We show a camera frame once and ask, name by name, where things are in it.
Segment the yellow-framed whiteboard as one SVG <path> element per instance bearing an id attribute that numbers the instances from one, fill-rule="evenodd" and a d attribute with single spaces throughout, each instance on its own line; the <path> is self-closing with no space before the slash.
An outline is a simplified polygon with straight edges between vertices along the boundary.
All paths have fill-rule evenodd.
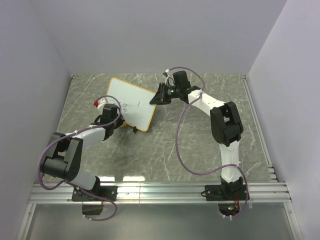
<path id="1" fill-rule="evenodd" d="M 148 131 L 156 109 L 155 105 L 150 104 L 155 92 L 113 77 L 106 94 L 120 102 L 122 116 L 127 125 L 142 132 Z"/>

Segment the yellow bone-shaped eraser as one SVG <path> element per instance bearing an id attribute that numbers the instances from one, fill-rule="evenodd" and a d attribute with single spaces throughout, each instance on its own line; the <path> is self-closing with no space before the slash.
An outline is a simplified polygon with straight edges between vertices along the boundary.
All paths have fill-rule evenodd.
<path id="1" fill-rule="evenodd" d="M 125 127 L 127 124 L 126 124 L 126 122 L 124 121 L 121 125 L 120 125 L 120 127 L 121 128 L 123 128 L 123 127 Z"/>

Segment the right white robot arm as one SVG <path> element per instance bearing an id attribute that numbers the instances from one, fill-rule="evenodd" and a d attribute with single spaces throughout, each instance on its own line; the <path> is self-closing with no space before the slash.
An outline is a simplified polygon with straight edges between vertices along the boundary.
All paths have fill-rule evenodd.
<path id="1" fill-rule="evenodd" d="M 232 200 L 240 189 L 247 187 L 247 180 L 240 168 L 239 145 L 243 124 L 236 104 L 224 102 L 204 92 L 205 87 L 192 86 L 187 67 L 172 67 L 163 73 L 165 82 L 150 100 L 150 105 L 168 105 L 173 99 L 185 102 L 180 117 L 191 106 L 207 114 L 210 118 L 211 134 L 218 143 L 221 155 L 220 193 L 226 200 Z"/>

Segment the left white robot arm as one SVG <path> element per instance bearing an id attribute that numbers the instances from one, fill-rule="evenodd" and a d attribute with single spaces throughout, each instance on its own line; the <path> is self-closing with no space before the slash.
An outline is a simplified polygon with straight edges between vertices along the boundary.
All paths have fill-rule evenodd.
<path id="1" fill-rule="evenodd" d="M 83 150 L 107 140 L 124 122 L 121 107 L 106 103 L 102 114 L 87 128 L 69 134 L 54 133 L 39 159 L 38 181 L 42 188 L 51 191 L 68 183 L 89 201 L 101 198 L 99 177 L 81 169 Z"/>

